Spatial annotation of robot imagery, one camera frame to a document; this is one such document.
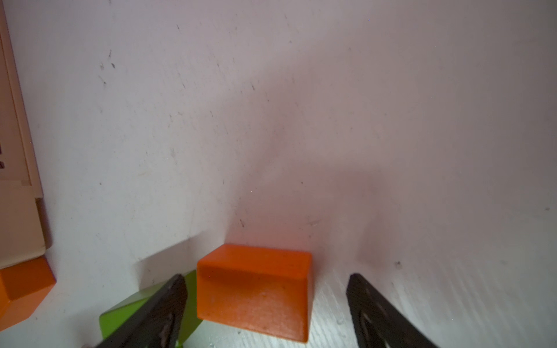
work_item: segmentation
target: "green wooden block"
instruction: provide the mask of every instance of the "green wooden block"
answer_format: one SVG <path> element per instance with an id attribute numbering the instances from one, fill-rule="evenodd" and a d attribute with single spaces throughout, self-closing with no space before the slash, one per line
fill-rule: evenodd
<path id="1" fill-rule="evenodd" d="M 202 320 L 197 317 L 197 277 L 193 270 L 186 275 L 185 285 L 188 287 L 188 300 L 185 303 L 184 316 L 180 325 L 180 333 L 176 347 L 181 347 L 186 339 L 197 329 Z M 102 339 L 104 340 L 120 327 L 128 318 L 135 313 L 147 300 L 154 295 L 166 282 L 155 284 L 140 290 L 126 298 L 116 306 L 107 310 L 99 317 Z"/>

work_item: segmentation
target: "scratch mark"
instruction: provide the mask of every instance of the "scratch mark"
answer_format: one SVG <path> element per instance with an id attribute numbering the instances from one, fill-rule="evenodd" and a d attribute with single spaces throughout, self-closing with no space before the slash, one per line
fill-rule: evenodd
<path id="1" fill-rule="evenodd" d="M 132 258 L 136 258 L 133 249 L 130 247 L 130 243 L 128 242 L 128 236 L 126 235 L 126 231 L 122 231 L 124 235 L 124 244 L 126 244 L 126 248 L 128 248 L 128 252 L 130 253 Z"/>
<path id="2" fill-rule="evenodd" d="M 54 298 L 53 298 L 53 299 L 51 299 L 51 300 L 50 300 L 50 302 L 49 302 L 48 304 L 51 304 L 51 303 L 53 303 L 53 302 L 54 302 L 54 300 L 55 300 L 55 299 L 57 299 L 57 298 L 58 298 L 58 297 L 60 297 L 60 296 L 67 296 L 67 297 L 69 297 L 69 296 L 70 296 L 70 294 L 68 294 L 68 293 L 65 293 L 65 292 L 63 292 L 63 293 L 59 293 L 58 295 L 54 296 Z"/>
<path id="3" fill-rule="evenodd" d="M 188 236 L 191 236 L 192 233 L 193 220 L 196 217 L 196 207 L 197 207 L 197 201 L 199 200 L 199 195 L 201 195 L 201 190 L 198 191 L 196 195 L 196 199 L 193 201 L 192 216 L 189 218 Z"/>
<path id="4" fill-rule="evenodd" d="M 521 46 L 521 45 L 530 45 L 532 43 L 536 43 L 538 41 L 538 38 L 536 37 L 530 37 L 530 38 L 525 38 L 525 39 L 521 39 L 521 40 L 515 40 L 512 45 L 513 47 L 515 46 Z"/>
<path id="5" fill-rule="evenodd" d="M 182 74 L 178 70 L 178 64 L 174 64 L 174 67 L 176 68 L 176 72 L 178 72 L 178 77 L 180 78 L 180 82 L 182 83 L 182 87 L 184 87 L 184 89 L 185 89 L 184 80 L 182 80 Z"/>
<path id="6" fill-rule="evenodd" d="M 100 78 L 101 81 L 102 81 L 102 86 L 103 86 L 103 88 L 106 88 L 106 81 L 103 80 L 103 78 L 102 78 L 100 75 L 99 75 L 99 78 Z"/>

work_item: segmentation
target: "orange hexagonal block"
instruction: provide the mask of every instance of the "orange hexagonal block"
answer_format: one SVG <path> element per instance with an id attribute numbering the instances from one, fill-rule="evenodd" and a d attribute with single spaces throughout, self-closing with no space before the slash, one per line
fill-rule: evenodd
<path id="1" fill-rule="evenodd" d="M 197 263 L 200 319 L 307 342 L 311 254 L 225 244 Z"/>
<path id="2" fill-rule="evenodd" d="M 44 256 L 0 269 L 0 331 L 29 318 L 55 283 Z"/>

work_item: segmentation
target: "white surface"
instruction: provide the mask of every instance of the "white surface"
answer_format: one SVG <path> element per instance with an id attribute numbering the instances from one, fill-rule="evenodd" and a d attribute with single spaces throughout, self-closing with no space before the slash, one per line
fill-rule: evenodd
<path id="1" fill-rule="evenodd" d="M 58 283 L 1 347 L 96 344 L 225 238 L 314 253 L 308 347 L 355 346 L 352 272 L 440 347 L 557 345 L 555 2 L 4 6 Z"/>

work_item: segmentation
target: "wooden block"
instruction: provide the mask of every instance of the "wooden block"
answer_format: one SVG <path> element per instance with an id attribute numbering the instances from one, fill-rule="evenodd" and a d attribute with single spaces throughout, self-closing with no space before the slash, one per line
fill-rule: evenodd
<path id="1" fill-rule="evenodd" d="M 185 285 L 188 288 L 188 300 L 185 303 L 184 316 L 182 317 L 176 347 L 181 347 L 202 321 L 197 318 L 196 272 L 189 272 L 184 275 L 184 278 Z M 102 339 L 106 339 L 116 331 L 116 329 L 128 320 L 133 313 L 140 309 L 152 295 L 159 291 L 165 283 L 166 281 L 140 290 L 101 314 L 99 317 L 99 325 L 101 327 Z"/>
<path id="2" fill-rule="evenodd" d="M 197 263 L 197 315 L 307 342 L 311 254 L 225 244 Z"/>
<path id="3" fill-rule="evenodd" d="M 0 1 L 0 180 L 30 185 L 42 198 L 41 181 L 23 106 L 16 63 L 9 40 L 4 7 Z"/>
<path id="4" fill-rule="evenodd" d="M 0 181 L 0 268 L 42 256 L 45 250 L 32 187 Z"/>
<path id="5" fill-rule="evenodd" d="M 29 318 L 54 284 L 44 256 L 0 269 L 0 331 Z"/>

